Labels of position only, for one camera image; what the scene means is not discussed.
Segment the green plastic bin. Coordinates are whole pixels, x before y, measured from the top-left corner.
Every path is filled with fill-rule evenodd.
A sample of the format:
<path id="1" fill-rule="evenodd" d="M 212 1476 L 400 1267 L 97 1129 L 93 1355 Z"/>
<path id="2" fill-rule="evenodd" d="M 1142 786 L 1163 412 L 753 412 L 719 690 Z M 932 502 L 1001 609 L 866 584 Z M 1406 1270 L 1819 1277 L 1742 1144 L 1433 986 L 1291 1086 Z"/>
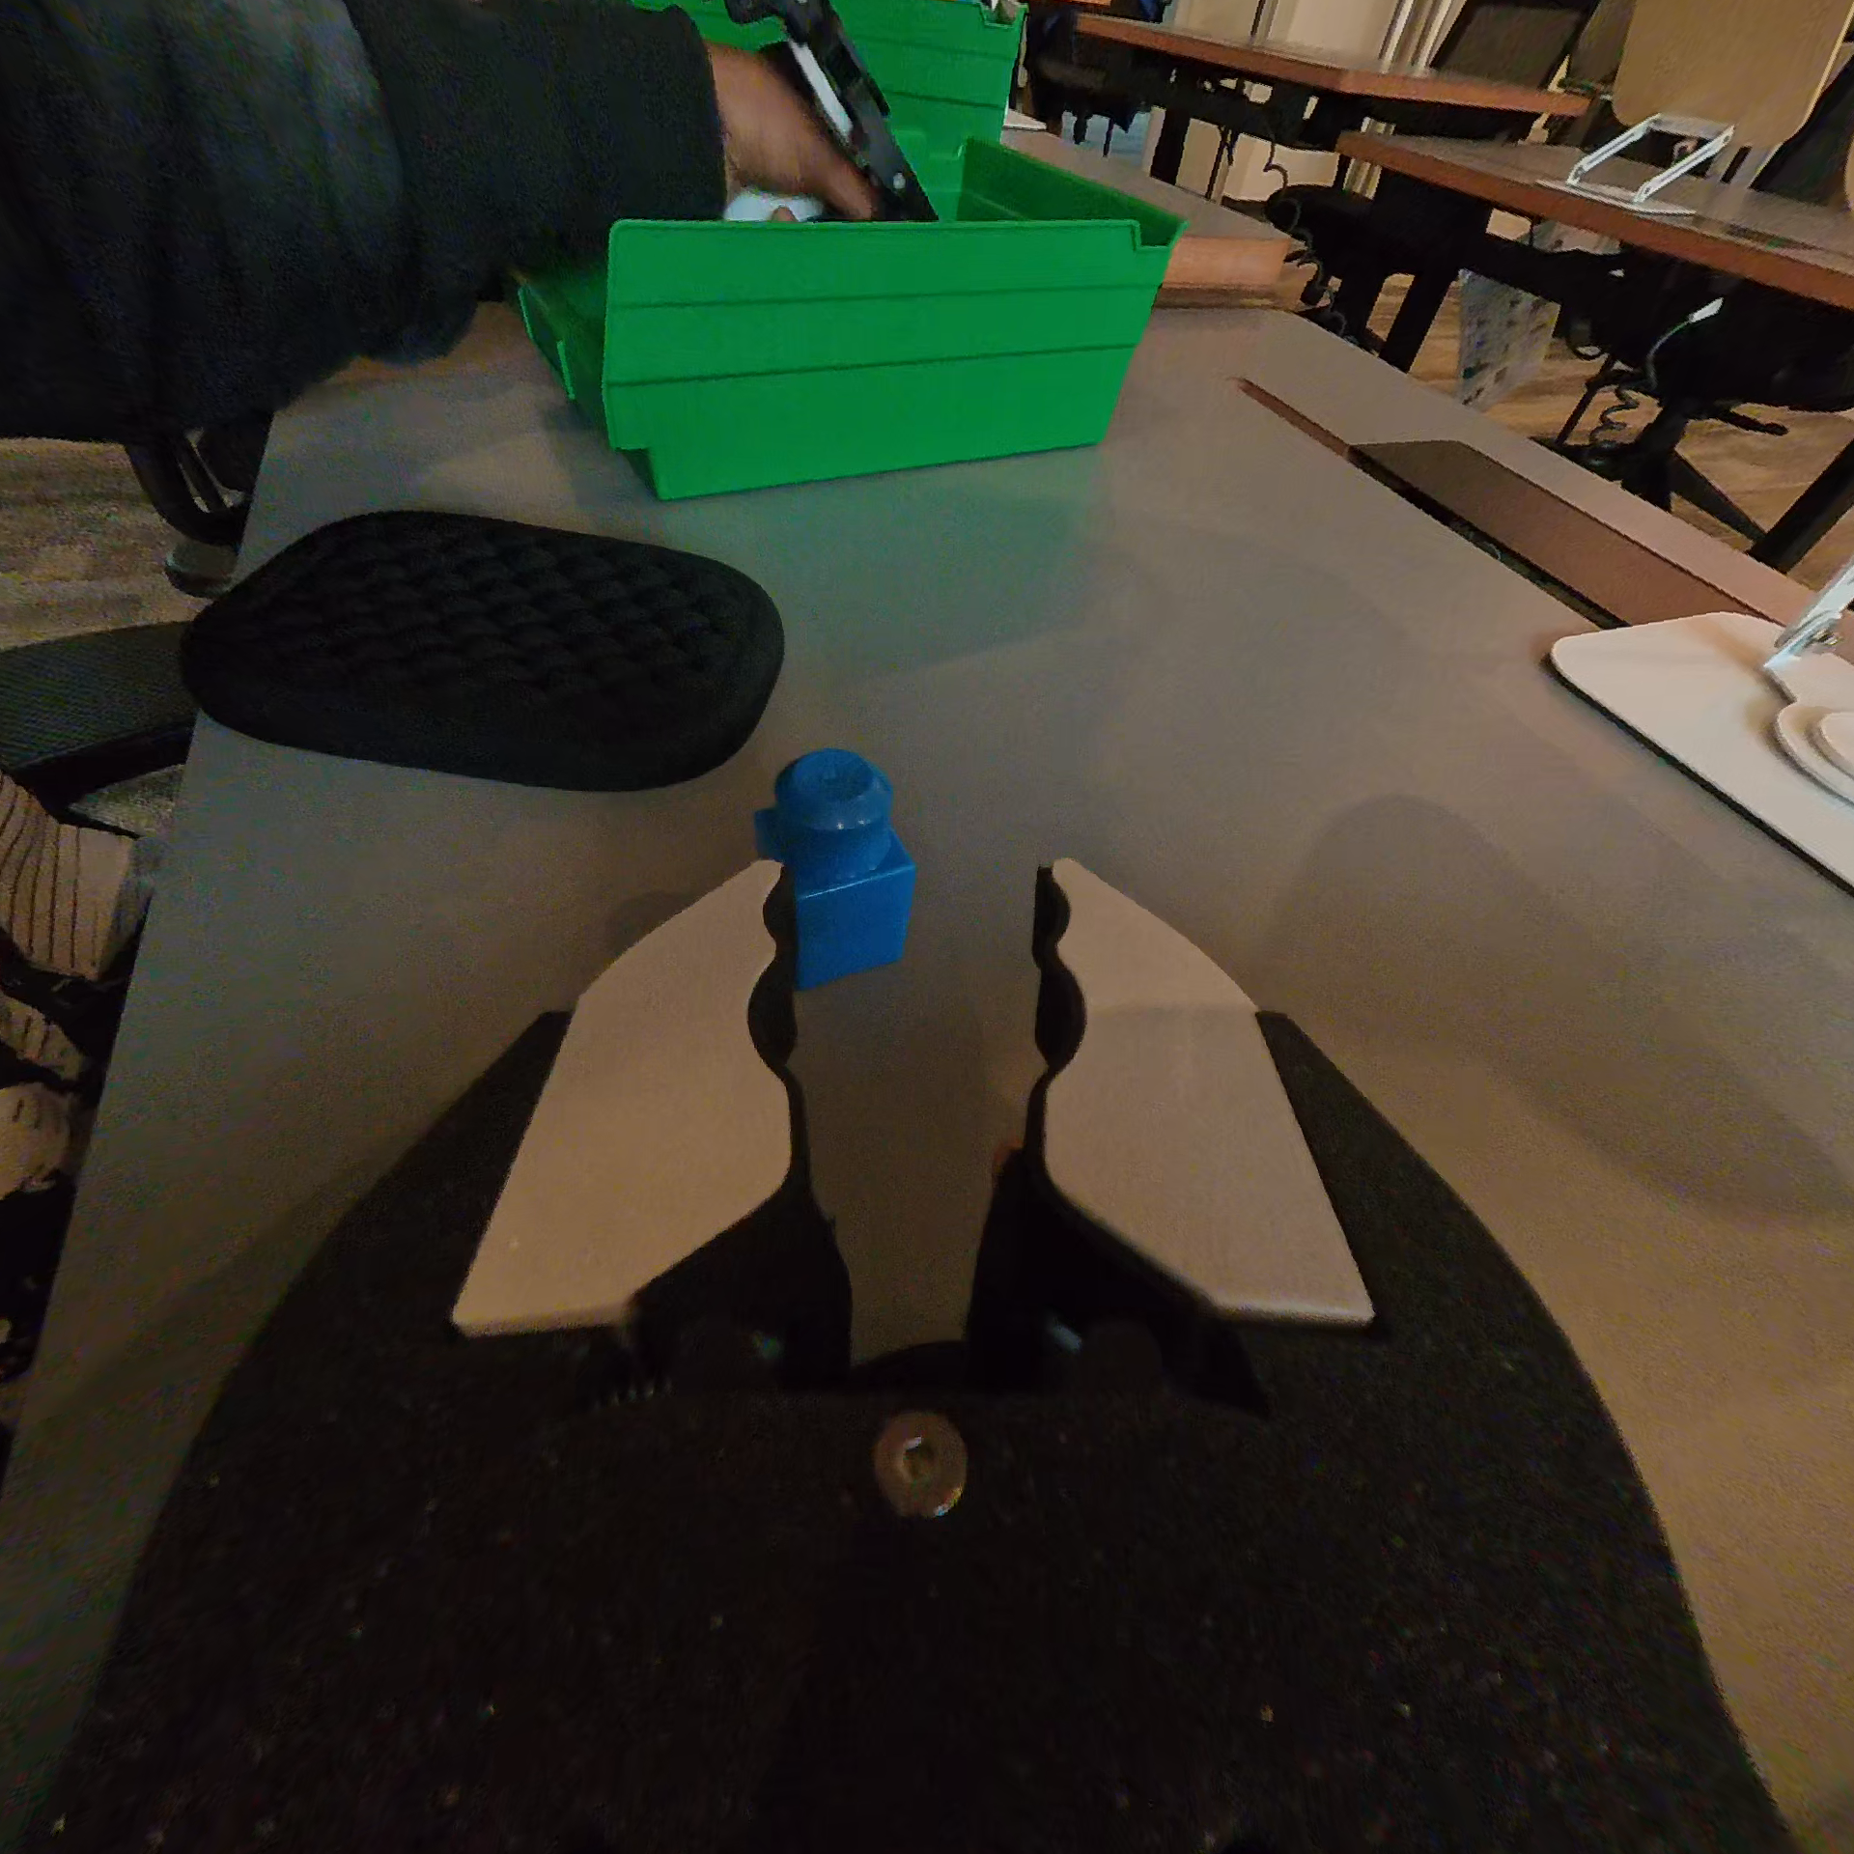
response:
<path id="1" fill-rule="evenodd" d="M 973 138 L 999 138 L 1020 23 L 954 2 L 837 2 L 834 10 L 882 87 L 914 167 L 954 160 Z"/>
<path id="2" fill-rule="evenodd" d="M 662 500 L 1099 444 L 1186 218 L 984 138 L 949 206 L 621 218 L 518 310 Z"/>

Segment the brown top office desk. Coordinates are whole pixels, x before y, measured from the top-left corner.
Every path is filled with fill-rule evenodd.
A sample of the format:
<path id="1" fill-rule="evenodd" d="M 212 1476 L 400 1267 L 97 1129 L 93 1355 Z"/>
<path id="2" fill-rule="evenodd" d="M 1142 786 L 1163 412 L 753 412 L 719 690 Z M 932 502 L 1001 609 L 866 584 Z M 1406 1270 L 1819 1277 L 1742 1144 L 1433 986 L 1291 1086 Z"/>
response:
<path id="1" fill-rule="evenodd" d="M 1457 140 L 1515 140 L 1542 119 L 1577 115 L 1557 87 L 1594 4 L 1469 2 L 1430 61 L 1218 37 L 1097 15 L 1078 23 L 1086 65 L 1156 115 L 1149 173 L 1176 183 L 1187 131 L 1217 128 L 1210 183 L 1242 138 L 1276 150 L 1334 155 L 1345 134 L 1379 123 Z"/>
<path id="2" fill-rule="evenodd" d="M 1343 137 L 1340 150 L 1383 173 L 1482 203 L 1487 227 L 1474 238 L 1460 271 L 1520 285 L 1559 305 L 1577 256 L 1637 249 L 1852 311 L 1846 204 L 1687 178 L 1673 196 L 1692 215 L 1658 218 L 1555 187 L 1580 157 L 1569 146 L 1355 129 Z M 1635 182 L 1643 167 L 1620 160 L 1615 171 Z"/>

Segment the white storage box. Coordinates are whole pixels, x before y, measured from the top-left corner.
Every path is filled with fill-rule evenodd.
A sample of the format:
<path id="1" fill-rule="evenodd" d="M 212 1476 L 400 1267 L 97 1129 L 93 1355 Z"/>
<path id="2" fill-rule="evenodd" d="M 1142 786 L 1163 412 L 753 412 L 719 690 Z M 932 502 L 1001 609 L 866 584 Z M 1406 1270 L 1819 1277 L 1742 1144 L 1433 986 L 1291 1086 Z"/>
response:
<path id="1" fill-rule="evenodd" d="M 1534 379 L 1560 308 L 1546 295 L 1474 271 L 1459 280 L 1457 305 L 1455 398 L 1489 409 Z"/>

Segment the person's left hand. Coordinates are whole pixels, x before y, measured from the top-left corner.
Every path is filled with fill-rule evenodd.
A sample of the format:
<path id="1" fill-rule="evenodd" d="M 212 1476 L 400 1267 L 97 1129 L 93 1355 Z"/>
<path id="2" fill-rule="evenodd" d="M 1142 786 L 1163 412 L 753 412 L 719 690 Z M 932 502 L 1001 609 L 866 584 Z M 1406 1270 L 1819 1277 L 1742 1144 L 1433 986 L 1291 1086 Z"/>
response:
<path id="1" fill-rule="evenodd" d="M 707 46 L 724 149 L 724 196 L 814 198 L 845 218 L 875 217 L 877 194 L 817 110 L 771 61 Z"/>

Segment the blue mega block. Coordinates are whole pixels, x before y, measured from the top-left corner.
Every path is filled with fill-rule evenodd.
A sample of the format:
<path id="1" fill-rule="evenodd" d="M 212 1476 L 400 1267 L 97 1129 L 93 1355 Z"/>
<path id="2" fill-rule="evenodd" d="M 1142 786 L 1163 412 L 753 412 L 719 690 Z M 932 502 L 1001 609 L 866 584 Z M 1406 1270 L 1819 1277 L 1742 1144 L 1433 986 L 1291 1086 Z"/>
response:
<path id="1" fill-rule="evenodd" d="M 914 861 L 892 821 L 888 776 L 858 752 L 801 752 L 753 815 L 759 857 L 788 870 L 797 913 L 797 989 L 904 956 Z"/>

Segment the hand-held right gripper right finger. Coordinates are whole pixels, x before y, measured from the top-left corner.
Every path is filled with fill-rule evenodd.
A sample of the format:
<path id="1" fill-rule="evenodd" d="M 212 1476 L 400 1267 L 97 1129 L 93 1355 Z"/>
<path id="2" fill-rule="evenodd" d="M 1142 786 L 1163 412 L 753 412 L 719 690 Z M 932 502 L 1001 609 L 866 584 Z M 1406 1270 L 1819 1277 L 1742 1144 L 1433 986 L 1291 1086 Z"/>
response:
<path id="1" fill-rule="evenodd" d="M 1044 1094 L 1055 1194 L 1221 1315 L 1367 1325 L 1377 1309 L 1243 986 L 1062 857 L 1052 976 L 1078 1040 Z"/>

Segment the black quilted wrist rest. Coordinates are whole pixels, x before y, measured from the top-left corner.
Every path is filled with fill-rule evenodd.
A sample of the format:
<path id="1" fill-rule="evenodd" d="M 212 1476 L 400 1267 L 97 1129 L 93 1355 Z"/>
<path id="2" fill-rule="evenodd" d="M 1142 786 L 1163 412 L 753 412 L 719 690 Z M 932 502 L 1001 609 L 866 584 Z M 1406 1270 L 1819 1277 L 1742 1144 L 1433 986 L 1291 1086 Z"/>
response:
<path id="1" fill-rule="evenodd" d="M 198 711 L 287 749 L 540 791 L 722 768 L 785 660 L 775 598 L 700 555 L 440 510 L 293 540 L 188 624 Z"/>

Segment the person's left forearm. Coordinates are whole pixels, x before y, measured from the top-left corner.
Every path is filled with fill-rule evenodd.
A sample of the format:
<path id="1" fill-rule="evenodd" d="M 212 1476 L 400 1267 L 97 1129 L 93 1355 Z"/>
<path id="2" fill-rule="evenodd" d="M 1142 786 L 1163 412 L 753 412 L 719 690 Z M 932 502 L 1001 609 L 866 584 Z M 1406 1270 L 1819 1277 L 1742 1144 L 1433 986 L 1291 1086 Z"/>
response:
<path id="1" fill-rule="evenodd" d="M 714 218 L 707 46 L 630 4 L 2 8 L 5 436 L 127 442 L 443 351 L 501 275 Z"/>

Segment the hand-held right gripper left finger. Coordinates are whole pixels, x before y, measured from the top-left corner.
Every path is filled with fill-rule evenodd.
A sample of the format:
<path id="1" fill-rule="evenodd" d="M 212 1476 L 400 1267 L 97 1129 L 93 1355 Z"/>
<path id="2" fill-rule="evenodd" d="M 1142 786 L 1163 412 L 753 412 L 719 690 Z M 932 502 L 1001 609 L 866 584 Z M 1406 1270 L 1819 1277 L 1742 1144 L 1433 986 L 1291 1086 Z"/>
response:
<path id="1" fill-rule="evenodd" d="M 782 874 L 753 861 L 582 993 L 451 1306 L 459 1335 L 628 1324 L 777 1196 L 794 1108 L 750 1008 L 777 968 Z"/>

